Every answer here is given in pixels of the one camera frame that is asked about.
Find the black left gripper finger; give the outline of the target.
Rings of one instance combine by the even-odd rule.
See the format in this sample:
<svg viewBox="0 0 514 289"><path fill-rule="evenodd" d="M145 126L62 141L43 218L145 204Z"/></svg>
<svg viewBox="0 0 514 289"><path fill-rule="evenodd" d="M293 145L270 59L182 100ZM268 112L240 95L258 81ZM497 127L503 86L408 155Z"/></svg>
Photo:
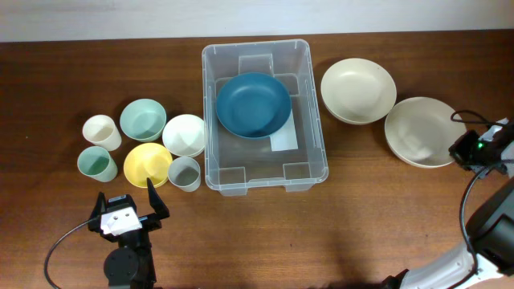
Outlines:
<svg viewBox="0 0 514 289"><path fill-rule="evenodd" d="M104 193L99 192L98 197L96 199L96 204L92 210L92 218L100 218L102 214L105 212L105 206L106 206L106 198Z"/></svg>
<svg viewBox="0 0 514 289"><path fill-rule="evenodd" d="M158 219L168 218L170 216L168 207L161 200L151 179L147 177L146 181L149 194L149 204L154 210L153 215Z"/></svg>

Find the beige bowl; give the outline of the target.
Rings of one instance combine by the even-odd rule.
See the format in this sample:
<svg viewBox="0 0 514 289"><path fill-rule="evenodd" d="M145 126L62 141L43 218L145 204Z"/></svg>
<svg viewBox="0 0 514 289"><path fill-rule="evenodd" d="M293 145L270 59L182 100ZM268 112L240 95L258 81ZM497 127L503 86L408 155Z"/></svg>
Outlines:
<svg viewBox="0 0 514 289"><path fill-rule="evenodd" d="M449 148L467 131L454 122L455 110L429 97L412 97L394 105L385 119L385 138L392 152L409 165L434 169L454 162Z"/></svg>
<svg viewBox="0 0 514 289"><path fill-rule="evenodd" d="M396 84L379 64L360 58L334 63L320 82L328 111L347 124L370 124L386 116L397 99Z"/></svg>

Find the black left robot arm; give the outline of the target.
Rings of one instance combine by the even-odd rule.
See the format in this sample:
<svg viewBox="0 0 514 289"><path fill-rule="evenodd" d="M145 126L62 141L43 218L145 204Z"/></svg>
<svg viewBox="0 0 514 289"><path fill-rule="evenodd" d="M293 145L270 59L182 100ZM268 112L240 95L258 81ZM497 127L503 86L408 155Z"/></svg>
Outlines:
<svg viewBox="0 0 514 289"><path fill-rule="evenodd" d="M151 214L137 215L137 206L128 194L107 199L99 193L90 215L88 229L118 247L104 261L104 275L110 288L152 288L157 281L149 233L162 228L169 209L153 183L146 179Z"/></svg>

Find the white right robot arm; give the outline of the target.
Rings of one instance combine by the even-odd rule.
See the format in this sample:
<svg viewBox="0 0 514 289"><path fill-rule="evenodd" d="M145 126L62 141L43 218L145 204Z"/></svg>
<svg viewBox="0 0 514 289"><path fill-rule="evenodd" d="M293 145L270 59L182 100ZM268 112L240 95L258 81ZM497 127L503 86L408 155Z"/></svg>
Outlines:
<svg viewBox="0 0 514 289"><path fill-rule="evenodd" d="M461 168L475 173L459 206L463 243L424 267L388 276L380 288L469 288L513 275L513 122L487 127L483 135L466 132L449 148ZM466 220L471 189L494 170L509 180Z"/></svg>

